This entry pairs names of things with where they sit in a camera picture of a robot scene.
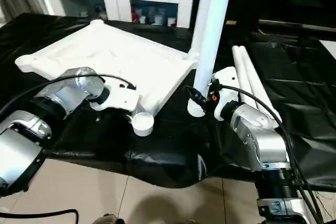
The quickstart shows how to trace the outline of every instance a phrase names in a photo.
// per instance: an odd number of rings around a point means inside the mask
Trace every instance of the white tray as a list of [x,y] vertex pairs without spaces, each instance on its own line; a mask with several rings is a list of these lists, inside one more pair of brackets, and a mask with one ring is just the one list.
[[[91,67],[136,85],[144,111],[156,115],[192,69],[188,54],[93,20],[52,45],[16,59],[22,72],[51,80],[69,68]],[[104,78],[107,84],[116,80]]]

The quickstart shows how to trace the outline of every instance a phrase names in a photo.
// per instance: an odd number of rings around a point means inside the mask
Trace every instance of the table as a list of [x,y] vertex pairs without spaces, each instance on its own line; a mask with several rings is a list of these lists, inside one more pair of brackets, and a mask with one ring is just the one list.
[[[0,106],[44,79],[21,73],[14,61],[88,25],[90,20],[23,14],[0,29]],[[107,24],[188,52],[192,34],[183,28],[108,21]],[[215,71],[233,66],[230,47],[245,45],[271,101],[295,143],[295,155],[313,189],[336,186],[336,61],[317,40],[260,34],[241,36],[228,27]],[[192,71],[155,118],[153,133],[136,136],[115,110],[92,111],[83,104],[60,125],[49,158],[134,176],[169,188],[192,185],[211,176],[253,181],[246,153],[228,125],[213,116],[191,117],[184,85]]]

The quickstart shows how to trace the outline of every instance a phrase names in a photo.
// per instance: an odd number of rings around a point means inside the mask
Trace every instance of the black cable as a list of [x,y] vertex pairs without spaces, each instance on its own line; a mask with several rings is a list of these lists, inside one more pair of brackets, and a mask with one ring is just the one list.
[[7,103],[0,109],[0,115],[3,115],[4,112],[5,112],[10,106],[12,106],[12,104],[13,104],[14,102],[16,102],[16,101],[19,100],[20,98],[22,98],[22,97],[24,97],[24,96],[30,94],[30,93],[33,92],[33,91],[36,91],[36,90],[38,90],[38,89],[42,89],[42,88],[44,88],[44,87],[47,86],[47,85],[50,85],[50,84],[53,84],[53,83],[56,83],[56,82],[59,82],[59,81],[64,81],[64,80],[73,79],[73,78],[79,78],[79,77],[111,77],[111,78],[115,78],[115,79],[124,81],[124,82],[126,82],[126,83],[129,85],[129,87],[130,87],[131,89],[135,89],[135,86],[134,86],[132,83],[130,83],[129,81],[127,81],[127,80],[125,80],[125,79],[123,79],[123,78],[121,78],[121,77],[111,75],[111,74],[98,74],[98,73],[89,73],[89,74],[81,74],[81,75],[75,75],[75,74],[73,74],[73,75],[70,75],[70,76],[58,77],[58,78],[56,78],[56,79],[54,79],[54,80],[50,80],[50,81],[46,81],[46,82],[40,83],[40,84],[38,84],[38,85],[36,85],[36,86],[34,86],[34,87],[32,87],[32,88],[30,88],[30,89],[24,91],[24,92],[18,94],[16,97],[14,97],[13,99],[11,99],[9,102],[7,102]]
[[294,154],[293,154],[293,148],[294,148],[294,144],[288,134],[288,132],[286,131],[283,123],[281,122],[281,120],[279,119],[279,117],[277,117],[277,115],[273,112],[273,110],[267,106],[264,102],[262,102],[262,100],[260,100],[259,98],[257,98],[256,96],[246,92],[245,90],[242,90],[242,89],[239,89],[239,88],[235,88],[235,87],[231,87],[231,86],[226,86],[226,85],[220,85],[220,87],[222,89],[230,89],[230,90],[234,90],[234,91],[238,91],[250,98],[252,98],[253,100],[255,100],[256,102],[258,102],[261,106],[263,106],[271,115],[272,117],[274,118],[274,120],[278,123],[281,131],[283,132],[284,134],[284,137],[285,137],[285,145],[286,145],[286,149],[287,149],[287,152],[288,152],[288,156],[289,156],[289,162],[290,162],[290,165],[291,167],[293,168],[293,171],[294,171],[294,176],[296,178],[298,178],[297,176],[297,172],[296,172],[296,169],[298,170],[306,188],[307,188],[307,191],[311,197],[311,200],[313,201],[313,204],[314,204],[314,207],[315,207],[315,210],[313,209],[309,199],[307,198],[307,196],[305,195],[305,192],[303,191],[303,188],[302,187],[299,187],[299,190],[302,194],[302,197],[305,201],[305,203],[307,204],[309,210],[311,211],[311,214],[313,215],[315,221],[319,224],[323,224],[323,216],[322,216],[322,213],[321,213],[321,210],[320,210],[320,207],[316,201],[316,198],[307,182],[307,180],[305,179],[301,169],[300,169],[300,166],[299,166],[299,163],[298,161],[296,160]]
[[47,212],[45,214],[31,214],[31,215],[17,215],[17,214],[8,214],[5,212],[0,212],[0,218],[7,218],[7,219],[37,219],[37,218],[46,218],[46,217],[53,217],[58,215],[65,215],[65,214],[75,214],[76,215],[76,224],[79,222],[79,213],[75,209],[68,209],[58,212]]

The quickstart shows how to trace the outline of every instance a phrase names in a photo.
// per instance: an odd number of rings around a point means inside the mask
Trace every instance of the floor tile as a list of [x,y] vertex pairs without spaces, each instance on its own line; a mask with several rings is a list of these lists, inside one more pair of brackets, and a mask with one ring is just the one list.
[[[12,212],[36,214],[75,208],[80,224],[91,224],[104,214],[118,213],[127,176],[60,161],[46,160],[30,189],[22,193]],[[5,224],[74,224],[75,215],[48,219],[13,220]]]
[[126,224],[175,224],[193,219],[224,224],[222,180],[210,178],[184,189],[167,189],[130,177],[119,218]]
[[334,193],[328,193],[328,192],[324,192],[324,191],[319,191],[313,192],[315,195],[315,198],[317,199],[317,202],[320,206],[320,210],[322,212],[322,216],[323,216],[323,221],[324,222],[328,222],[331,220],[336,219],[336,197]]
[[[19,198],[20,193],[13,194],[7,197],[0,198],[0,212],[10,212],[14,207],[16,200]],[[0,224],[4,223],[5,219],[0,218]]]
[[227,224],[261,223],[258,213],[257,191],[249,182],[224,179]]

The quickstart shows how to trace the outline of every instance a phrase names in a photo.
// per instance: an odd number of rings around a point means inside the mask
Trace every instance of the white cylinder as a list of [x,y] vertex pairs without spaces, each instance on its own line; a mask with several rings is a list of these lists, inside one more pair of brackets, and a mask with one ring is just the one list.
[[[233,54],[233,60],[235,62],[235,67],[238,75],[238,82],[241,89],[244,91],[253,94],[252,89],[250,86],[250,82],[247,77],[247,72],[244,66],[242,53],[240,52],[240,48],[238,46],[232,47],[232,54]],[[255,100],[253,100],[251,97],[248,97],[244,94],[240,94],[241,100],[245,102],[246,104],[250,105],[253,108],[257,108],[257,104]]]
[[[262,100],[262,102],[264,102],[267,106],[269,106],[270,109],[272,109],[273,112],[277,115],[277,117],[279,117],[279,119],[281,120],[279,113],[274,109],[271,100],[269,99],[268,94],[266,93],[266,90],[259,78],[256,69],[253,66],[253,63],[250,59],[250,56],[248,55],[246,48],[244,46],[240,46],[239,48],[241,55],[243,57],[243,62],[248,75],[249,83],[252,88],[253,95]],[[260,111],[264,112],[265,114],[273,118],[273,116],[271,116],[271,114],[259,103],[257,103],[257,106]]]
[[197,18],[195,23],[193,41],[189,51],[190,59],[197,63],[201,53],[201,43],[203,39],[206,16],[209,9],[209,0],[199,0]]
[[[194,88],[204,97],[208,96],[208,84],[211,81],[211,75],[214,70],[214,64],[217,56],[218,45],[221,39],[226,9],[229,0],[208,0],[209,8],[204,24],[203,38],[201,43],[201,54],[197,65],[197,71],[194,81]],[[188,111],[191,115],[199,115],[202,108],[196,104],[190,106]]]

